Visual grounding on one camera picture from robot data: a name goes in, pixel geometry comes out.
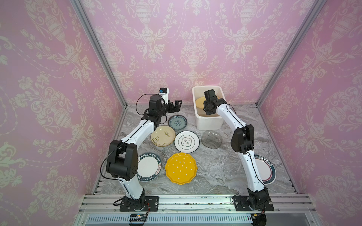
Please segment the white plate green lettered rim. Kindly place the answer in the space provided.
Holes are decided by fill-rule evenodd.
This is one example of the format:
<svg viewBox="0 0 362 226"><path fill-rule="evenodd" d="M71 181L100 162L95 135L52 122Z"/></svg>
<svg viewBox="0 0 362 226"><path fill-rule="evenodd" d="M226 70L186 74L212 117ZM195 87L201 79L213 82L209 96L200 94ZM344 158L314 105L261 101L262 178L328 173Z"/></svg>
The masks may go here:
<svg viewBox="0 0 362 226"><path fill-rule="evenodd" d="M144 153L138 156L137 179L149 182L155 179L162 169L161 158L155 153Z"/></svg>

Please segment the aluminium right corner post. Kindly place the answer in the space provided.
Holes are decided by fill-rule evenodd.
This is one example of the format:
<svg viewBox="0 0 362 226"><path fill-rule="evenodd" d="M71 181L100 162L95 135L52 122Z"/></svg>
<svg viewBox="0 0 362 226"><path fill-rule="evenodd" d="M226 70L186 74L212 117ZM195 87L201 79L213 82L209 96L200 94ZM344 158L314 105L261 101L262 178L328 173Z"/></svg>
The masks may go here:
<svg viewBox="0 0 362 226"><path fill-rule="evenodd" d="M309 9L309 11L306 14L306 17L304 18L301 26L298 28L294 38L292 39L292 42L289 44L287 50L285 51L280 62L278 63L277 67L275 68L275 71L272 74L269 82L267 83L265 89L261 93L261 96L259 97L258 101L256 102L255 105L258 109L261 108L262 104L268 97L270 91L272 90L273 86L277 82L278 77L282 74L282 72L285 69L285 67L287 66L288 62L293 57L294 53L298 49L300 43L306 36L308 30L312 26L313 22L319 15L321 9L323 8L323 6L325 5L326 2L327 2L326 0L317 0L317 1L313 2L311 8Z"/></svg>

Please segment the white vented strip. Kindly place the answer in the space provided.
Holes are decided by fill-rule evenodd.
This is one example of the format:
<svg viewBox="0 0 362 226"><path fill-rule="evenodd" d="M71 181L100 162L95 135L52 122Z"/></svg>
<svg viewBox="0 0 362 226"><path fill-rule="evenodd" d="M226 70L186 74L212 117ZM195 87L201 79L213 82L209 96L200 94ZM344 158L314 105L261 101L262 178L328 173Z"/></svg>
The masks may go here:
<svg viewBox="0 0 362 226"><path fill-rule="evenodd" d="M213 224L250 224L252 217L245 213L151 213L145 221L138 221L135 214L90 214L84 221L86 226L123 226L123 225L213 225Z"/></svg>

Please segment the clear glass plate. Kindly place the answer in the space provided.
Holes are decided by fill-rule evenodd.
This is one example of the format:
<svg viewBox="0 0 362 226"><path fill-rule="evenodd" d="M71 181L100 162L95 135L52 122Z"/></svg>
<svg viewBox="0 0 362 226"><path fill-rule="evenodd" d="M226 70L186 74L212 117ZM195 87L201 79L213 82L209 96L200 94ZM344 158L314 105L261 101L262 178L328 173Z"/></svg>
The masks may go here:
<svg viewBox="0 0 362 226"><path fill-rule="evenodd" d="M210 149L218 149L222 145L222 136L216 131L206 131L202 135L201 143Z"/></svg>

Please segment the cream plate with plant motif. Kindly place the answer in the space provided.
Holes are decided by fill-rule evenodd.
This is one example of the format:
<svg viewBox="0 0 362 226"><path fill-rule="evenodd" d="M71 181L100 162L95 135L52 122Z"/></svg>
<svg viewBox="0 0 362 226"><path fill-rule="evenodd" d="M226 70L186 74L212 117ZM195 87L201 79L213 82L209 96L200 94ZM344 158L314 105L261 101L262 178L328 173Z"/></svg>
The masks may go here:
<svg viewBox="0 0 362 226"><path fill-rule="evenodd" d="M166 147L174 142L176 133L169 126L160 126L151 134L151 141L158 147Z"/></svg>

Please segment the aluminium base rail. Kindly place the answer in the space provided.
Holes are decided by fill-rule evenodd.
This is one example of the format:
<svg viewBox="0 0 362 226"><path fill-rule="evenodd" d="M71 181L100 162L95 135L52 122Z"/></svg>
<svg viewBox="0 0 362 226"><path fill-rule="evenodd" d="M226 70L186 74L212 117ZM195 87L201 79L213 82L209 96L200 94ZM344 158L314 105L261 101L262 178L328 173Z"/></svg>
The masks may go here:
<svg viewBox="0 0 362 226"><path fill-rule="evenodd" d="M120 211L119 195L85 196L74 225L85 226L90 214L135 214L145 221L149 214L166 213L245 213L250 224L161 225L161 226L321 226L322 222L307 195L271 195L274 211L255 211L244 195L155 195L147 197L149 211Z"/></svg>

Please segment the aluminium left corner post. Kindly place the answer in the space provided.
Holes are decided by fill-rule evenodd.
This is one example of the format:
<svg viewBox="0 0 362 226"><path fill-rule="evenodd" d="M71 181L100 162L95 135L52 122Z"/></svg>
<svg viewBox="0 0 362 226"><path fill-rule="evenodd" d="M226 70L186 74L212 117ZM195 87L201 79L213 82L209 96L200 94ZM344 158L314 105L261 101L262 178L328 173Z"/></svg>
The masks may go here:
<svg viewBox="0 0 362 226"><path fill-rule="evenodd" d="M91 22L82 6L82 3L81 1L79 0L71 0L70 1L72 6L73 6L73 9L75 10L84 30L85 30L85 33L87 35L87 37L89 38L90 40L90 44L91 46L93 47L99 61L100 61L100 64L102 65L105 73L106 73L106 76L108 77L110 83L111 83L111 86L118 98L118 100L120 101L121 105L123 108L126 108L127 107L127 103L126 103L126 100L123 96L123 93L118 85L118 82L116 80L116 77L112 71L112 68L110 66L110 64L108 63L107 61L107 58L106 58L106 55L105 55L105 52L103 51L102 47L101 47L101 44L96 36L96 32L94 30L94 28L92 27L91 25Z"/></svg>

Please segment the white plastic bin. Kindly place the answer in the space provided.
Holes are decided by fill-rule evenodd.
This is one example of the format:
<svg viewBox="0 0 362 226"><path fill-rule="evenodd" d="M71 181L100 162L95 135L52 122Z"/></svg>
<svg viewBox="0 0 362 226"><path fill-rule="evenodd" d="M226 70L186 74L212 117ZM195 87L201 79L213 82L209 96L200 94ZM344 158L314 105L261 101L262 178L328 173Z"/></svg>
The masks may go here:
<svg viewBox="0 0 362 226"><path fill-rule="evenodd" d="M208 131L208 130L219 130L224 123L224 119L222 117L203 117L199 116L196 108L196 100L200 97L204 97L204 92L210 89L214 89L218 98L223 98L226 100L225 95L220 86L216 85L206 85L206 86L195 86L192 88L192 96L193 96L193 107L196 118L196 126L200 131Z"/></svg>

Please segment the white plate black rim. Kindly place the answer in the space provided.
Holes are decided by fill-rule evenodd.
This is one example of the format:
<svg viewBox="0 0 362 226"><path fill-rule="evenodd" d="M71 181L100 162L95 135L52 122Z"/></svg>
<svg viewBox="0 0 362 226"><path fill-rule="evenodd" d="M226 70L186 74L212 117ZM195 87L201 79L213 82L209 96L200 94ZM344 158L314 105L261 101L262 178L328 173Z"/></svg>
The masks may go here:
<svg viewBox="0 0 362 226"><path fill-rule="evenodd" d="M182 153L193 153L200 146L200 139L195 132L182 131L174 140L176 149Z"/></svg>

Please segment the aluminium corner post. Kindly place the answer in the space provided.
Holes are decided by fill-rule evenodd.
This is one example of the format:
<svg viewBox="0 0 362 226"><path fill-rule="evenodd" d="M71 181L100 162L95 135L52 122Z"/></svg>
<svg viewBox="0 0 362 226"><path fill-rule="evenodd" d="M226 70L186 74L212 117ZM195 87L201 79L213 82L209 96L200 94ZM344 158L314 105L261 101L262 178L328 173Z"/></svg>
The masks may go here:
<svg viewBox="0 0 362 226"><path fill-rule="evenodd" d="M268 97L270 91L272 90L273 86L277 82L278 77L282 74L282 72L285 69L285 67L287 66L288 62L293 57L294 53L298 49L300 43L306 36L308 30L312 26L313 22L319 15L321 9L323 8L323 6L325 5L326 2L327 2L326 0L317 0L317 1L313 2L311 8L309 9L309 11L306 14L306 17L304 18L301 26L298 28L294 38L292 39L292 42L289 44L287 50L285 51L280 62L278 63L277 67L275 68L275 71L272 74L269 82L267 83L265 89L261 93L261 96L259 97L258 101L256 102L255 105L258 109L261 108L262 104Z"/></svg>
<svg viewBox="0 0 362 226"><path fill-rule="evenodd" d="M127 107L127 103L126 103L126 100L123 96L123 93L118 85L118 82L116 80L116 77L112 71L112 68L110 66L110 64L108 63L107 61L107 58L106 58L106 55L105 55L105 52L103 51L102 47L101 47L101 44L96 36L96 32L94 30L94 28L92 27L91 25L91 22L82 6L82 3L81 1L79 0L71 0L70 1L72 6L73 6L73 9L75 10L84 30L85 30L85 33L87 35L87 37L89 38L90 40L90 44L91 46L93 47L99 61L100 61L100 64L102 65L105 73L106 73L106 76L108 77L110 83L111 83L111 86L118 98L118 100L120 101L121 105L123 108L126 108Z"/></svg>

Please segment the small teal patterned plate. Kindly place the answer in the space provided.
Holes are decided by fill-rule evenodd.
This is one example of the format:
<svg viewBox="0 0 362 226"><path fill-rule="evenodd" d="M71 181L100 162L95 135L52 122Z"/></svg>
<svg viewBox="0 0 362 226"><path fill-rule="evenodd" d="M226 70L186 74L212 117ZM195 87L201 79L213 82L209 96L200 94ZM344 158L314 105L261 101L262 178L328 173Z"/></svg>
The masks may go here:
<svg viewBox="0 0 362 226"><path fill-rule="evenodd" d="M168 126L173 130L183 130L188 124L186 117L182 115L174 115L168 120Z"/></svg>

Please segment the yellow polka dot plate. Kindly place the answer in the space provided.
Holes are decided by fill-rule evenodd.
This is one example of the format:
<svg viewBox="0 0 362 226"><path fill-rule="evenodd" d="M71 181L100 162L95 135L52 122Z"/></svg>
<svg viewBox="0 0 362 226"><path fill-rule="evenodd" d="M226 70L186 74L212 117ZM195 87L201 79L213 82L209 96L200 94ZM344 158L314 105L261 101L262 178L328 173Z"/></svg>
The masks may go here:
<svg viewBox="0 0 362 226"><path fill-rule="evenodd" d="M196 177L198 166L190 154L176 153L167 160L165 171L171 182L184 185Z"/></svg>

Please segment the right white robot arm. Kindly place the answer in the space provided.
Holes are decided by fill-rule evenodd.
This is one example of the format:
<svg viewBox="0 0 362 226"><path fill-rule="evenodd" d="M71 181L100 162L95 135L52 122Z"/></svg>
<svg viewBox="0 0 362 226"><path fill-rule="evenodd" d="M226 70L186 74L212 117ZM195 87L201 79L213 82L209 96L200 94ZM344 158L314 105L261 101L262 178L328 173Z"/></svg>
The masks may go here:
<svg viewBox="0 0 362 226"><path fill-rule="evenodd" d="M251 209L274 211L269 189L261 179L255 162L254 127L243 122L224 99L206 99L204 111L207 115L218 114L232 129L231 147L241 159L248 183L248 202Z"/></svg>

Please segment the pale yellow round plate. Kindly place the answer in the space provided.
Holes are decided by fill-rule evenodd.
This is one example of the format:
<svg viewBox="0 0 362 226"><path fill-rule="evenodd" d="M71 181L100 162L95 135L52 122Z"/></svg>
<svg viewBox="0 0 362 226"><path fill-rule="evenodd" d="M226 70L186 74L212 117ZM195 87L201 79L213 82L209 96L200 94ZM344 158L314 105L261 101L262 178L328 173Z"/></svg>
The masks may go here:
<svg viewBox="0 0 362 226"><path fill-rule="evenodd" d="M206 112L204 111L204 101L205 100L206 100L205 97L200 97L195 102L198 115L203 116L203 117L219 117L218 114L213 114L213 115L207 115L206 114Z"/></svg>

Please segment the white plate red green rim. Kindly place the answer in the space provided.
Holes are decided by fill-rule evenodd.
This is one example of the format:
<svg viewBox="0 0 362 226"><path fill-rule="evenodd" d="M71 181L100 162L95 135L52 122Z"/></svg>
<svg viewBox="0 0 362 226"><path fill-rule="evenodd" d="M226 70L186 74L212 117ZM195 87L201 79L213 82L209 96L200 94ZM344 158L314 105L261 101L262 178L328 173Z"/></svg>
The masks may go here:
<svg viewBox="0 0 362 226"><path fill-rule="evenodd" d="M265 185L272 184L277 176L274 165L267 158L260 155L255 155L255 162L263 183Z"/></svg>

